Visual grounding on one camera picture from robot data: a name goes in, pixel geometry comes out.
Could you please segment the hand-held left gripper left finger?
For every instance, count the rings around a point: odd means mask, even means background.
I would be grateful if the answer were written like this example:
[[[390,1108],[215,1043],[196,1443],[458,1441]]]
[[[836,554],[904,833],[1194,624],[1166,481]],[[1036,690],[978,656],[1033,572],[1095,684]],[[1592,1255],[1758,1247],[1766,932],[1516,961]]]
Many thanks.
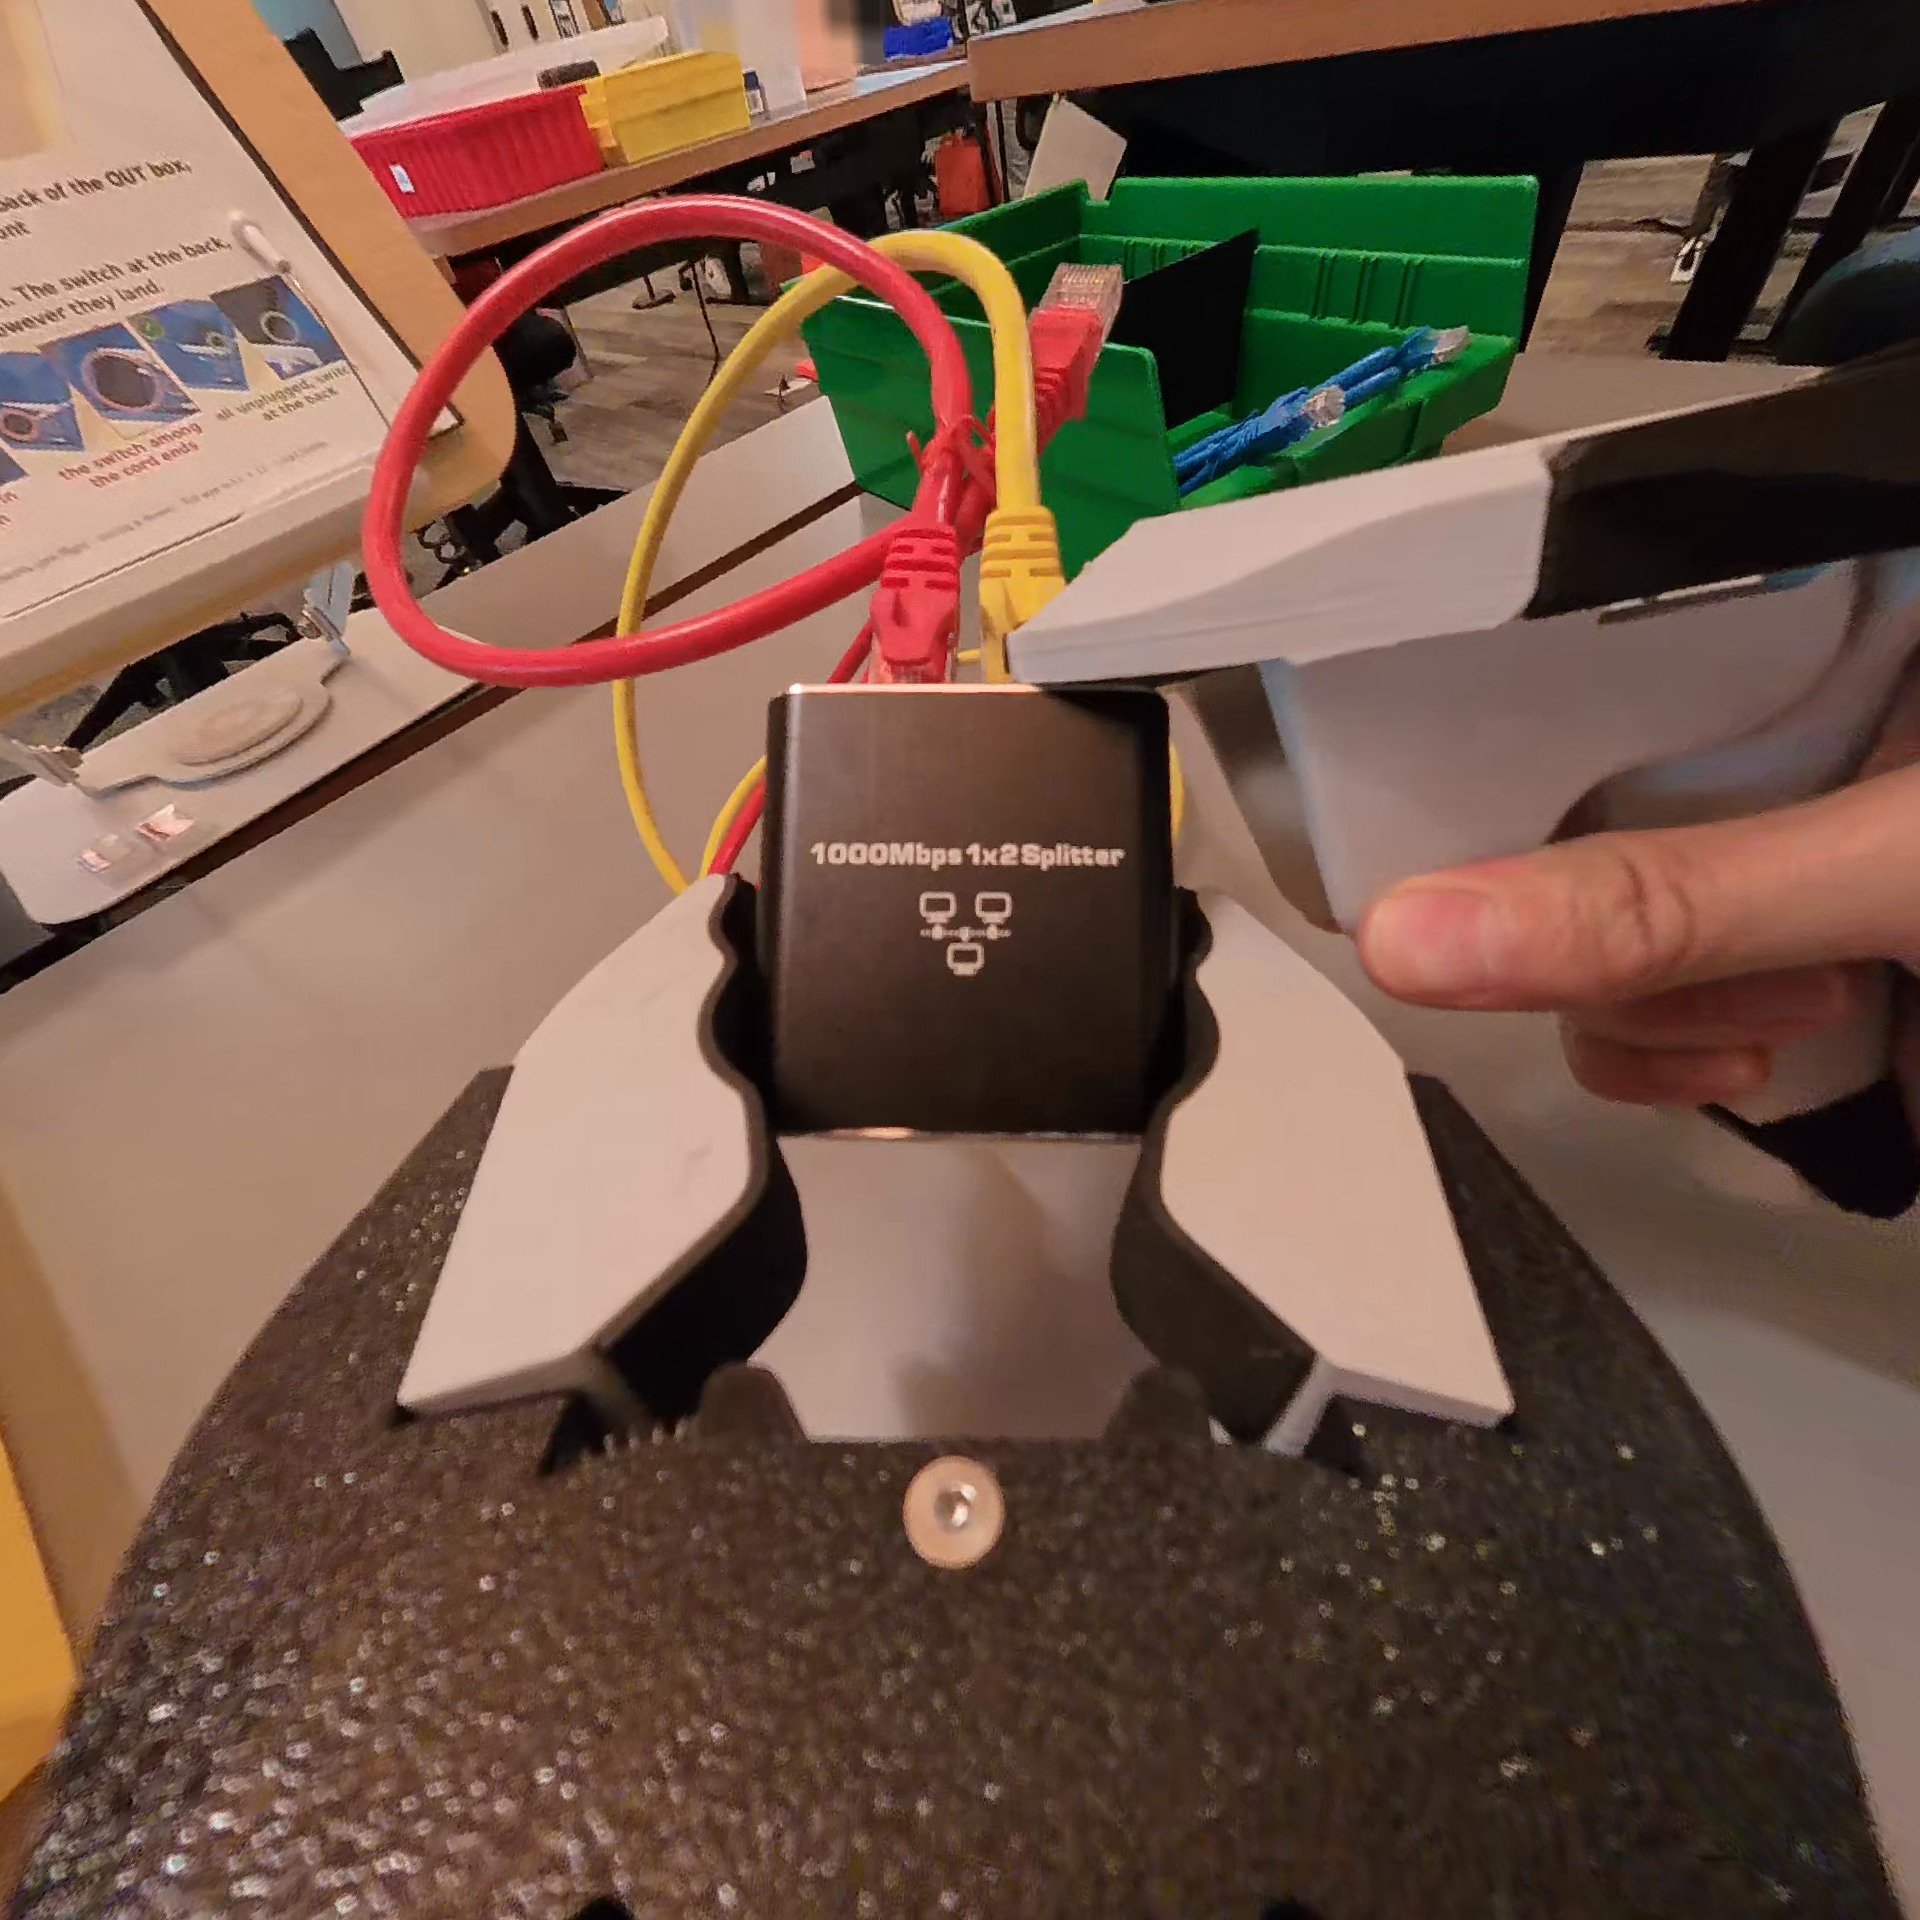
[[[799,1302],[754,922],[750,883],[692,883],[520,1047],[401,1374],[409,1416],[570,1398],[686,1419]]]

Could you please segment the green plastic bin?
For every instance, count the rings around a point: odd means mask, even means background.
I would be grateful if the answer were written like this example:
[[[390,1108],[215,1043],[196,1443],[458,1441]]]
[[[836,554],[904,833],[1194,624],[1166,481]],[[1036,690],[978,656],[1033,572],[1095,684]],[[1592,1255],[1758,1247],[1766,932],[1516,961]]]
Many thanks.
[[[1075,577],[1137,522],[1433,458],[1505,395],[1521,347],[1538,185],[1530,176],[1119,178],[984,210],[956,231],[1008,267],[1027,307],[1060,267],[1123,281],[1257,228],[1233,402],[1166,428],[1150,353],[1105,343],[1086,411],[1041,460],[1064,567]],[[1184,492],[1202,436],[1316,392],[1415,330],[1466,330],[1457,360],[1370,398],[1264,465]]]

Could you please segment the black ethernet splitter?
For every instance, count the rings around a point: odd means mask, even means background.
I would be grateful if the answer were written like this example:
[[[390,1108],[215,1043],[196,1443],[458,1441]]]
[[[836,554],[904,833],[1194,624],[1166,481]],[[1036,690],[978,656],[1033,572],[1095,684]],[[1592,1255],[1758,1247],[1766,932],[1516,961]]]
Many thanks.
[[[787,1136],[1137,1136],[1177,1023],[1156,690],[807,686],[760,849]]]

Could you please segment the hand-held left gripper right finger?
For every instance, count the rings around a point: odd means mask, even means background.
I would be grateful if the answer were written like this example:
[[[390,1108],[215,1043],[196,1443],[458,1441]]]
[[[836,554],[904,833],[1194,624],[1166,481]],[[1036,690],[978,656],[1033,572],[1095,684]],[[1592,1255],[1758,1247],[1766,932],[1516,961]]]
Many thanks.
[[[1516,1408],[1401,1057],[1254,912],[1180,892],[1184,1057],[1111,1244],[1123,1324],[1217,1431]]]

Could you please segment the instruction sheet board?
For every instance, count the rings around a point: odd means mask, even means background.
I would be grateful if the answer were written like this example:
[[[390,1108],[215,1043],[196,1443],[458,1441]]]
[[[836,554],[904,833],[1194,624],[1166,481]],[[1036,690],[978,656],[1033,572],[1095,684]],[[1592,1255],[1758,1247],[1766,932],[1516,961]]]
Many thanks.
[[[2,4],[6,718],[358,548],[465,307],[252,4]]]

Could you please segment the person's right hand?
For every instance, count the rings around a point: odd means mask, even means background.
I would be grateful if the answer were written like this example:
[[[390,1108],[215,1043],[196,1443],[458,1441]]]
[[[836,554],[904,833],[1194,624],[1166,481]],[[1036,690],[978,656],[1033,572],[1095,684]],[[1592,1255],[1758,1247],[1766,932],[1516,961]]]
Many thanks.
[[[1875,968],[1916,963],[1916,851],[1823,808],[1607,833],[1408,880],[1359,926],[1398,1001],[1553,1016],[1584,1091],[1730,1106],[1833,1034]]]

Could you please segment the red plastic bin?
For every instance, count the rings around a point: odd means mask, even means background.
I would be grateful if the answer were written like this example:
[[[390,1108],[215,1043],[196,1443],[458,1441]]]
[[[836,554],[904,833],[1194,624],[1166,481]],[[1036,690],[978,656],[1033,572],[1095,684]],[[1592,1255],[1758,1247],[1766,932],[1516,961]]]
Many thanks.
[[[504,208],[607,170],[580,88],[539,88],[345,136],[408,223]]]

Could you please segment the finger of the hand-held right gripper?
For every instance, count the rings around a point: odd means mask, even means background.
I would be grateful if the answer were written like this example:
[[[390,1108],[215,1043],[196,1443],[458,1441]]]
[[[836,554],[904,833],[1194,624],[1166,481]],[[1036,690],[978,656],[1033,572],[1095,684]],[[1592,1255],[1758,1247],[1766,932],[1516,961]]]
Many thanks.
[[[1512,442],[1142,519],[1008,639],[1018,682],[1177,682],[1417,650],[1425,673],[1516,674],[1555,463],[1580,435]]]

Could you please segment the small yellow plastic bin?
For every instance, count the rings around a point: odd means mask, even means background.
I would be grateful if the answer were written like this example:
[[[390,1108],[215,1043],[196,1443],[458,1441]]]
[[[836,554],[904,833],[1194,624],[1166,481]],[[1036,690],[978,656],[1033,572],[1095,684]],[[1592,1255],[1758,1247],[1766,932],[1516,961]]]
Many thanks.
[[[619,66],[580,84],[580,106],[608,170],[731,138],[753,126],[744,65],[684,52]]]

